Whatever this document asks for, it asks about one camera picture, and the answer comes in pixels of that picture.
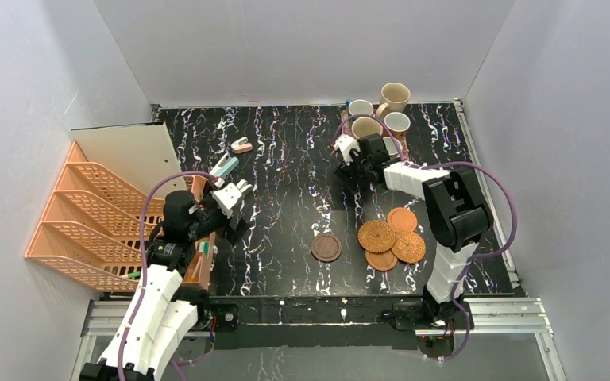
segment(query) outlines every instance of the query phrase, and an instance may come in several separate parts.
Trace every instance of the round coaster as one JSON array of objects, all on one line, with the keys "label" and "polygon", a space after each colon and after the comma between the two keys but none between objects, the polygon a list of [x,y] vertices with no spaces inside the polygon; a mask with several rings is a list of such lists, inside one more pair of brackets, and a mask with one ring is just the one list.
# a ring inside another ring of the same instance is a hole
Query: round coaster
[{"label": "round coaster", "polygon": [[389,271],[399,263],[399,260],[394,256],[392,250],[381,252],[380,254],[374,254],[366,250],[366,262],[369,263],[370,267],[378,271]]},{"label": "round coaster", "polygon": [[333,233],[320,233],[310,245],[312,255],[322,262],[333,262],[342,252],[342,243]]},{"label": "round coaster", "polygon": [[399,260],[407,264],[419,262],[427,253],[427,245],[415,232],[403,232],[396,238],[392,252]]},{"label": "round coaster", "polygon": [[396,231],[387,222],[372,220],[359,228],[358,238],[369,252],[386,252],[396,242]]},{"label": "round coaster", "polygon": [[394,208],[387,215],[387,223],[398,232],[412,232],[417,229],[417,217],[406,208]]}]

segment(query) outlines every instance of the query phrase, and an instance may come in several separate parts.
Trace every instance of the white wall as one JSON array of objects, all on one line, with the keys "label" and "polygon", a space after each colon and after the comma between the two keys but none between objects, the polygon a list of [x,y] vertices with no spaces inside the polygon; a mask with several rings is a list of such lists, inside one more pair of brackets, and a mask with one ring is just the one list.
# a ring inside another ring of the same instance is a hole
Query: white wall
[{"label": "white wall", "polygon": [[461,97],[515,0],[95,0],[151,103]]},{"label": "white wall", "polygon": [[92,293],[23,255],[69,129],[149,104],[90,0],[0,1],[0,380],[65,380]]},{"label": "white wall", "polygon": [[610,379],[610,2],[519,0],[465,110],[515,195],[512,252],[567,377]]}]

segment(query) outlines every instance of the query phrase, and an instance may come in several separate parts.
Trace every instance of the cup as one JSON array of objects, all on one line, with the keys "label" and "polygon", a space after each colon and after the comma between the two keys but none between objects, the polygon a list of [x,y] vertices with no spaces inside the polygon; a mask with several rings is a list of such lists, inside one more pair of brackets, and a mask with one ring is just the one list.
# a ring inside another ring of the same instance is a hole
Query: cup
[{"label": "cup", "polygon": [[382,140],[384,141],[384,147],[387,149],[389,157],[391,157],[392,159],[399,157],[399,150],[396,149],[392,137],[383,137]]},{"label": "cup", "polygon": [[355,101],[347,101],[347,113],[349,116],[358,115],[358,114],[368,114],[373,115],[373,104],[371,102],[365,101],[364,99],[357,99]]},{"label": "cup", "polygon": [[352,137],[361,139],[374,133],[382,134],[382,125],[370,117],[359,117],[352,123]]},{"label": "cup", "polygon": [[375,115],[381,120],[389,113],[402,113],[410,100],[410,90],[402,83],[387,83],[382,86],[380,94],[380,105],[377,107]]},{"label": "cup", "polygon": [[384,117],[384,123],[387,125],[389,132],[399,142],[406,139],[406,133],[410,128],[410,118],[404,113],[389,113]]}]

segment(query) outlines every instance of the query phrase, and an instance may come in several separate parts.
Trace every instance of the marble tabletop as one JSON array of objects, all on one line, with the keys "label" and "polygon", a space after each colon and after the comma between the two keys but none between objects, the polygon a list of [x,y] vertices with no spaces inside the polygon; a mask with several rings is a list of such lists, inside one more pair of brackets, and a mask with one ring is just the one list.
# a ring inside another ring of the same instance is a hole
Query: marble tabletop
[{"label": "marble tabletop", "polygon": [[[254,185],[241,204],[253,227],[235,248],[220,240],[210,290],[219,295],[378,295],[421,294],[433,267],[436,241],[430,233],[424,202],[384,187],[349,191],[333,170],[330,149],[343,106],[274,106],[162,109],[184,170],[209,171],[230,144],[247,137],[251,152],[229,176]],[[436,164],[470,161],[452,103],[408,105],[410,160]],[[375,271],[357,242],[366,221],[385,219],[397,206],[417,215],[416,230],[427,243],[426,258]],[[317,261],[310,243],[317,233],[336,234],[343,250],[332,263]],[[492,231],[478,252],[498,248]],[[513,292],[501,258],[476,260],[465,278],[470,294]]]}]

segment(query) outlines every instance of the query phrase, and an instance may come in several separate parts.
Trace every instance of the mug handle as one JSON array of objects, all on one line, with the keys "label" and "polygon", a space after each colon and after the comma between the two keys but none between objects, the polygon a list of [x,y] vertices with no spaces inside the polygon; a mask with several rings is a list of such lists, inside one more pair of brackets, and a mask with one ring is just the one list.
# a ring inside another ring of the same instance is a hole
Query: mug handle
[{"label": "mug handle", "polygon": [[377,107],[377,110],[375,111],[375,116],[382,120],[382,113],[387,109],[387,107],[389,107],[389,105],[387,103],[383,103],[381,105],[379,105]]}]

